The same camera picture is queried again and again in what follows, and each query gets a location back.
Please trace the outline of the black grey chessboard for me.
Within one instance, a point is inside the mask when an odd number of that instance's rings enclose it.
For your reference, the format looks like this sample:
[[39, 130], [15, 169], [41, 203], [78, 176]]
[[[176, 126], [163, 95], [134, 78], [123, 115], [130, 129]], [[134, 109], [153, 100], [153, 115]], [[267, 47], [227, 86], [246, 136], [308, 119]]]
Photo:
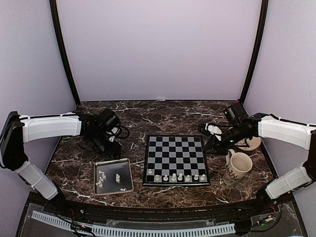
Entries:
[[[149, 169], [153, 171], [152, 174], [148, 174]], [[173, 173], [176, 173], [177, 177], [179, 173], [183, 173], [183, 181], [172, 182]], [[194, 180], [196, 174], [199, 175], [198, 181]], [[205, 180], [200, 179], [203, 174], [205, 174]], [[155, 182], [155, 175], [161, 176], [160, 182]], [[168, 175], [168, 181], [163, 180], [165, 175]], [[185, 181], [187, 175], [191, 176], [190, 182]], [[210, 186], [202, 137], [197, 135], [149, 135], [146, 142], [143, 186]]]

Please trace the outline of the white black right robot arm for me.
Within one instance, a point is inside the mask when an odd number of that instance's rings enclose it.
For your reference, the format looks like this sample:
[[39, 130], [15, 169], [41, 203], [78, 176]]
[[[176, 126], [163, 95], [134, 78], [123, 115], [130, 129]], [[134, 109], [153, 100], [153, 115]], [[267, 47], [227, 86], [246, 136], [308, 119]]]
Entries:
[[276, 117], [272, 114], [257, 113], [239, 122], [231, 122], [229, 130], [222, 132], [217, 124], [200, 124], [199, 132], [209, 137], [204, 145], [204, 152], [225, 155], [227, 168], [225, 176], [232, 177], [227, 182], [233, 186], [237, 178], [243, 178], [252, 168], [250, 157], [244, 153], [236, 153], [231, 146], [244, 139], [254, 137], [284, 142], [285, 148], [275, 148], [273, 155], [280, 158], [273, 163], [280, 168], [287, 158], [294, 161], [295, 155], [306, 155], [306, 160], [299, 158], [297, 167], [266, 183], [256, 193], [252, 210], [263, 214], [270, 208], [273, 200], [288, 192], [296, 192], [316, 181], [316, 126]]

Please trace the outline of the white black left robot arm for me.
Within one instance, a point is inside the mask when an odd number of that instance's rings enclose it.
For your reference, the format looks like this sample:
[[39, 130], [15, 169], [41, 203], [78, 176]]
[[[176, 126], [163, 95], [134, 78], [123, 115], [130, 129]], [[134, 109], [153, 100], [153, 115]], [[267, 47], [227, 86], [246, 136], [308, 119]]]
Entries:
[[62, 137], [86, 137], [97, 149], [118, 157], [122, 124], [114, 111], [105, 109], [99, 114], [72, 111], [55, 115], [21, 115], [10, 112], [0, 134], [0, 166], [20, 176], [59, 215], [66, 215], [70, 205], [63, 200], [57, 185], [29, 158], [25, 148], [40, 141], [57, 141]]

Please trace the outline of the white king chess piece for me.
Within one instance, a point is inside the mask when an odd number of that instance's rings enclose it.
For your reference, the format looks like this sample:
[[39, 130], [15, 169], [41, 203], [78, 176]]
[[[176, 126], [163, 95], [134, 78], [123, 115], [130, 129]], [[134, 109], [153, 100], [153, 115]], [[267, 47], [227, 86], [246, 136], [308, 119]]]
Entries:
[[179, 173], [177, 180], [178, 180], [179, 182], [182, 182], [182, 181], [183, 181], [183, 173]]

